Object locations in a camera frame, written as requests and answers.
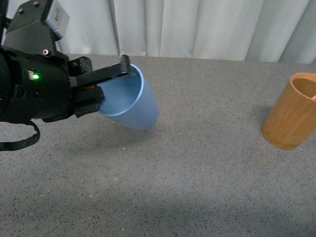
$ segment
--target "blue plastic cup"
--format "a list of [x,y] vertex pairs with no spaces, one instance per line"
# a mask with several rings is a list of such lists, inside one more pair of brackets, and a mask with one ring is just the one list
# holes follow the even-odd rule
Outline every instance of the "blue plastic cup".
[[98,84],[105,96],[99,113],[127,127],[147,129],[158,118],[156,98],[139,68],[131,66],[133,73]]

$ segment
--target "wooden cup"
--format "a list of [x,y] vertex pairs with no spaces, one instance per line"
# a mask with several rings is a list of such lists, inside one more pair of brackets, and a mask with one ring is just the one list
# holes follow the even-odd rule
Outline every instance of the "wooden cup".
[[297,73],[279,96],[261,126],[261,133],[272,145],[297,148],[316,129],[316,74]]

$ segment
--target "curtain fold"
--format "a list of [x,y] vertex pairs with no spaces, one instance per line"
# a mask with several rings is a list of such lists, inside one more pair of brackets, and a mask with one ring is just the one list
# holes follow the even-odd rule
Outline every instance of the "curtain fold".
[[[316,59],[316,0],[58,0],[64,53],[263,62]],[[12,18],[25,0],[10,0]]]

